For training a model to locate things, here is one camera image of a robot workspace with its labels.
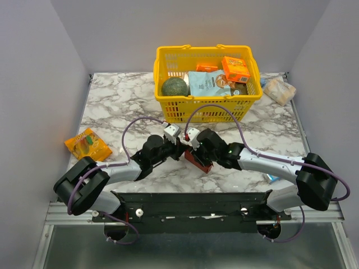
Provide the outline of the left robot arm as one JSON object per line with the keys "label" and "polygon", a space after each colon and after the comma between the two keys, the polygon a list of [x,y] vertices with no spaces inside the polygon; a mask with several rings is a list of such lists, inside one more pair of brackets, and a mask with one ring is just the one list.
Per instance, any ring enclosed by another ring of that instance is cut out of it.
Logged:
{"label": "left robot arm", "polygon": [[169,157],[179,160],[187,149],[179,138],[173,143],[164,136],[151,135],[127,163],[96,162],[90,156],[83,157],[55,183],[53,190],[70,215],[78,216],[87,210],[104,211],[110,220],[119,221],[125,213],[121,200],[103,191],[104,187],[142,180]]}

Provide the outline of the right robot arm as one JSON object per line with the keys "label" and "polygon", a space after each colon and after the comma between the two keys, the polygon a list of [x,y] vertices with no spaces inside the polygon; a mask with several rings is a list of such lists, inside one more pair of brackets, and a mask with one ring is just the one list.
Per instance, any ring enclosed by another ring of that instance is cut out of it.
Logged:
{"label": "right robot arm", "polygon": [[226,169],[256,171],[270,174],[291,183],[279,190],[269,190],[258,205],[259,215],[266,220],[291,207],[306,205],[314,210],[328,209],[337,180],[329,175],[330,169],[316,154],[289,157],[250,151],[244,144],[227,144],[207,128],[191,128],[188,138],[195,160],[206,166],[213,162]]}

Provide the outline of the red paper box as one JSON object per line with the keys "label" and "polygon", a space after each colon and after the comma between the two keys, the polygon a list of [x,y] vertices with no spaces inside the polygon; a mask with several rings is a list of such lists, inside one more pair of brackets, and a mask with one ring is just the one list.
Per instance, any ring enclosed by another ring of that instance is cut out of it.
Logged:
{"label": "red paper box", "polygon": [[194,151],[186,150],[185,151],[185,159],[190,163],[194,164],[197,168],[199,168],[204,173],[208,173],[211,171],[213,167],[213,163],[209,160],[203,160],[193,154]]}

